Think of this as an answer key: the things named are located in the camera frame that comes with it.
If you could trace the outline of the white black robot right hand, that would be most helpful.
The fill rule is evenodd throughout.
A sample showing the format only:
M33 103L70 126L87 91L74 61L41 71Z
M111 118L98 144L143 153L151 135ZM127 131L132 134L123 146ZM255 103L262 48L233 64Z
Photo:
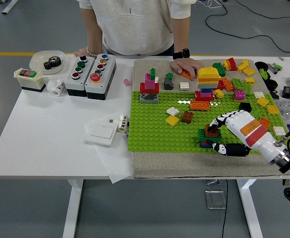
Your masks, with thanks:
M208 131L225 125L242 143L220 144L210 139L206 143L225 156L245 157L250 150L260 152L266 162L278 164L288 155L285 145L276 146L276 139L257 119L244 110L222 114L209 125Z

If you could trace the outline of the person's right hand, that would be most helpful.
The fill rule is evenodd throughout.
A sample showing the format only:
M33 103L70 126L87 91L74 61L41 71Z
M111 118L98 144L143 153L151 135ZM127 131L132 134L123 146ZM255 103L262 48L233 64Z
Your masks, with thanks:
M75 51L73 54L76 57L79 57L79 56L87 56L87 57L89 57L90 56L89 53L87 52L86 48L81 48L78 51Z

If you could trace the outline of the person's left hand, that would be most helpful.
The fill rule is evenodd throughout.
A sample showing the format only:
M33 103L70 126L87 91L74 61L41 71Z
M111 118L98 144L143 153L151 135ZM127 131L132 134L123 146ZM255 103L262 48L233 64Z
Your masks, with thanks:
M192 58L174 59L171 63L171 68L174 69L177 74L181 74L184 70L189 72L191 81L196 78L196 72L203 67L202 62Z

